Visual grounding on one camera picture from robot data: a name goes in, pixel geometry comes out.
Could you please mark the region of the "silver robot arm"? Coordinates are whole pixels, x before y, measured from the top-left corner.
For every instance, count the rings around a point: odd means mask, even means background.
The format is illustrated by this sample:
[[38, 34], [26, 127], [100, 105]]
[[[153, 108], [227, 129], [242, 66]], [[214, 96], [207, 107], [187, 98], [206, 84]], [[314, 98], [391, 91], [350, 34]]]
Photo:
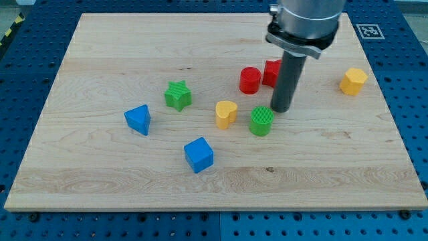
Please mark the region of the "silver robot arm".
[[318, 59], [339, 27], [345, 0], [278, 0], [270, 5], [272, 20], [266, 41], [283, 49], [270, 106], [287, 112], [308, 56]]

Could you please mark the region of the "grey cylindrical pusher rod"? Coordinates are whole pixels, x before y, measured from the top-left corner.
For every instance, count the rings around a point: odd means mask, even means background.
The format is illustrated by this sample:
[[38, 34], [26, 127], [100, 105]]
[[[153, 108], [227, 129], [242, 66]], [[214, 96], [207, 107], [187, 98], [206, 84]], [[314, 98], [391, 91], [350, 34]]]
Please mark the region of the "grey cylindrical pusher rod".
[[270, 103], [273, 111], [289, 110], [305, 61], [306, 56], [295, 56], [284, 51]]

